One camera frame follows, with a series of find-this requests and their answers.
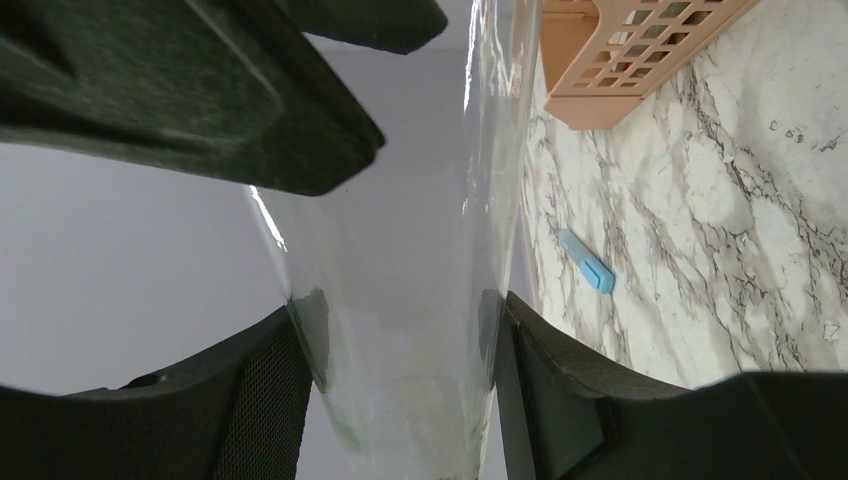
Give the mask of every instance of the beige plastic basket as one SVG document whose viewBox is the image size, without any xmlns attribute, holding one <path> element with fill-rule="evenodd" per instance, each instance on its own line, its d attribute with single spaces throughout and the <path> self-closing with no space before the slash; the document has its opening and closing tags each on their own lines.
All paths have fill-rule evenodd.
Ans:
<svg viewBox="0 0 848 480">
<path fill-rule="evenodd" d="M 614 127 L 757 0 L 545 0 L 546 110 Z"/>
</svg>

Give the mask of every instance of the white wall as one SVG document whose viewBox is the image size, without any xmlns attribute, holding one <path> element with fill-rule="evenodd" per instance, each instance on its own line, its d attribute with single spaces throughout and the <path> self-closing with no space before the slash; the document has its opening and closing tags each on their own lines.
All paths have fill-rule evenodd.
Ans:
<svg viewBox="0 0 848 480">
<path fill-rule="evenodd" d="M 426 50 L 456 50 L 468 49 L 468 26 L 471 21 L 472 0 L 437 0 L 437 3 L 448 17 L 448 26 L 438 37 L 430 41 Z M 322 52 L 367 52 L 366 48 L 336 42 L 322 37 L 307 35 L 307 38 Z"/>
<path fill-rule="evenodd" d="M 386 133 L 374 168 L 458 148 L 463 52 L 330 61 Z M 123 385 L 263 318 L 283 303 L 275 282 L 236 185 L 0 145 L 0 383 Z M 350 478 L 323 407 L 311 407 L 299 477 Z M 506 478 L 494 417 L 487 480 Z"/>
</svg>

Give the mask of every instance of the blue clip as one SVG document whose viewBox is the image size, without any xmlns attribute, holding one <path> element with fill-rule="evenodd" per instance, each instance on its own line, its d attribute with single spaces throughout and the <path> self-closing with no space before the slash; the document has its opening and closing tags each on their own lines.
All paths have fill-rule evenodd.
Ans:
<svg viewBox="0 0 848 480">
<path fill-rule="evenodd" d="M 615 275 L 570 230 L 559 232 L 559 245 L 577 264 L 592 288 L 603 294 L 612 292 Z"/>
</svg>

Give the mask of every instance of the lattice pattern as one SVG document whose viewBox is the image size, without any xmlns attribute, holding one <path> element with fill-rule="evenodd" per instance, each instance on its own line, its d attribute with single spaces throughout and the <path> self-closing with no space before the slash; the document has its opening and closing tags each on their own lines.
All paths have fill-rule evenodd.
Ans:
<svg viewBox="0 0 848 480">
<path fill-rule="evenodd" d="M 551 99 L 644 98 L 757 0 L 545 0 Z"/>
</svg>

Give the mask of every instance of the white marble surface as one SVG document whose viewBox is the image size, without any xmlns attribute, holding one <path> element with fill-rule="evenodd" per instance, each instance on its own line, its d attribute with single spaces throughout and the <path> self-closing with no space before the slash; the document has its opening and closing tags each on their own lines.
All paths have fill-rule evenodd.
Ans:
<svg viewBox="0 0 848 480">
<path fill-rule="evenodd" d="M 848 1 L 762 0 L 615 129 L 542 111 L 524 208 L 537 305 L 655 378 L 848 366 Z M 617 275 L 600 296 L 570 228 Z"/>
</svg>

